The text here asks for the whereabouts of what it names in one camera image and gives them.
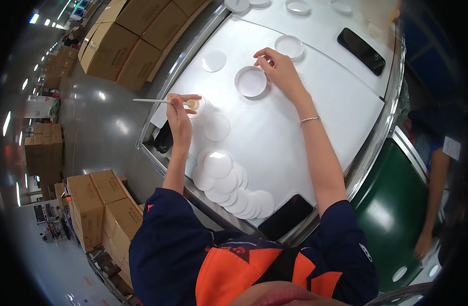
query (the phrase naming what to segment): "hand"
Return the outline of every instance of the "hand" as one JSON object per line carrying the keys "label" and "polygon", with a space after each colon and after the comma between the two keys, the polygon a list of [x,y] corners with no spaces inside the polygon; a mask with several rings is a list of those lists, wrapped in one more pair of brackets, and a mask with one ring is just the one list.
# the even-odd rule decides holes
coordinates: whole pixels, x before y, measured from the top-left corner
{"label": "hand", "polygon": [[292,100],[295,107],[301,103],[301,100],[305,100],[299,97],[308,95],[307,90],[300,81],[298,72],[288,56],[271,48],[264,48],[256,52],[254,58],[257,58],[255,66],[261,66],[269,79]]}
{"label": "hand", "polygon": [[433,236],[431,236],[431,234],[423,232],[419,236],[418,242],[416,243],[416,247],[414,248],[414,255],[419,261],[422,261],[429,253],[432,246]]}
{"label": "hand", "polygon": [[188,113],[197,113],[183,107],[183,102],[188,100],[200,100],[199,95],[178,95],[169,94],[166,115],[168,117],[171,134],[173,134],[173,150],[179,153],[188,153],[193,136],[191,121],[188,118]]}

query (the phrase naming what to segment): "silver bracelet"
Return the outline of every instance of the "silver bracelet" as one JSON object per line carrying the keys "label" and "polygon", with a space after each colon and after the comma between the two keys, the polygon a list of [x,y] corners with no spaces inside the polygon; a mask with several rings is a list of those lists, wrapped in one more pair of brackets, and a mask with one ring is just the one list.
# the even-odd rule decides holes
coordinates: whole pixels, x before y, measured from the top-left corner
{"label": "silver bracelet", "polygon": [[298,123],[304,123],[305,121],[314,120],[314,119],[322,120],[321,116],[317,116],[317,117],[312,117],[312,118],[307,118],[307,119],[304,119],[304,120],[300,120]]}

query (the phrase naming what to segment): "logo on sleeve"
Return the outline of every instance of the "logo on sleeve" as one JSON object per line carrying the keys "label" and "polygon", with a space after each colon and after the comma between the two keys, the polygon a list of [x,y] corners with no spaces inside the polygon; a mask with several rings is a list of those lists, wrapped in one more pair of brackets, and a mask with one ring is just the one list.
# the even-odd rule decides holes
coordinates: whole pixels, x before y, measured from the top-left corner
{"label": "logo on sleeve", "polygon": [[370,260],[370,262],[373,262],[372,256],[370,255],[368,250],[365,248],[365,246],[361,243],[359,243],[359,245],[360,245],[360,248],[363,250],[363,253],[365,253],[366,257],[368,257],[368,260]]}

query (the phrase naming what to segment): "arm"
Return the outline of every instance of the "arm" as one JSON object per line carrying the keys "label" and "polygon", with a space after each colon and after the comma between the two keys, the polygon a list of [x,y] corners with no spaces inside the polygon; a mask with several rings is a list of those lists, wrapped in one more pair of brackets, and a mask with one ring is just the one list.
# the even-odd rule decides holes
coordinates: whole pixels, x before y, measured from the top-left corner
{"label": "arm", "polygon": [[442,148],[431,153],[429,187],[428,187],[428,206],[426,209],[426,219],[419,236],[414,252],[418,260],[422,261],[429,253],[433,245],[433,226],[435,225],[436,215],[438,214],[439,204],[445,189],[446,172],[450,164],[450,156],[443,153]]}
{"label": "arm", "polygon": [[184,169],[193,135],[191,122],[187,113],[196,113],[195,111],[185,109],[183,102],[191,99],[201,99],[201,97],[198,95],[168,95],[168,100],[172,104],[168,104],[166,114],[171,134],[173,134],[173,150],[162,187],[174,190],[179,194],[183,194],[184,190]]}
{"label": "arm", "polygon": [[[254,57],[257,58],[255,66],[261,66],[273,83],[292,101],[300,120],[319,115],[289,57],[270,48],[257,52]],[[334,203],[347,200],[343,172],[321,120],[313,119],[300,125],[310,178],[322,216]]]}

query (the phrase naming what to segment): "black smartphone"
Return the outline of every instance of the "black smartphone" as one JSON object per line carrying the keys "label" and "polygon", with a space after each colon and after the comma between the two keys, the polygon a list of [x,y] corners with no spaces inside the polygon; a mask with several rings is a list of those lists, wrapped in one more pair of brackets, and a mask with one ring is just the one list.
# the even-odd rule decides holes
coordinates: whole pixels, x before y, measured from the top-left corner
{"label": "black smartphone", "polygon": [[385,67],[384,58],[355,32],[344,28],[338,36],[338,42],[370,68],[377,77],[382,74]]}
{"label": "black smartphone", "polygon": [[271,217],[258,226],[258,230],[271,241],[277,241],[314,211],[301,195],[294,195]]}

